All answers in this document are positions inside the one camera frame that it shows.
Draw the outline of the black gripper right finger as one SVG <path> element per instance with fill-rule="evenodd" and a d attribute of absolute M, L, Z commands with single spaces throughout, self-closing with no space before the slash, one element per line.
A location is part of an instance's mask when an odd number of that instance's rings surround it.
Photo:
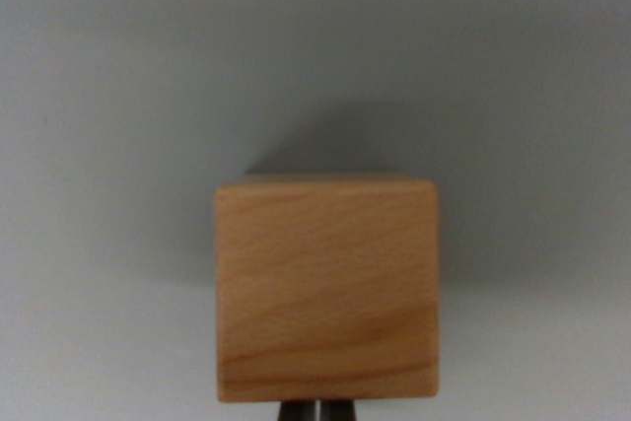
<path fill-rule="evenodd" d="M 320 421 L 356 421 L 353 400 L 322 400 L 319 406 Z"/>

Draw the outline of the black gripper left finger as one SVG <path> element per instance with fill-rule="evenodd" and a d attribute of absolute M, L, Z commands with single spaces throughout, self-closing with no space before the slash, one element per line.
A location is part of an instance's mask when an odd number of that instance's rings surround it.
<path fill-rule="evenodd" d="M 282 401 L 278 421 L 315 421 L 316 402 L 312 400 Z"/>

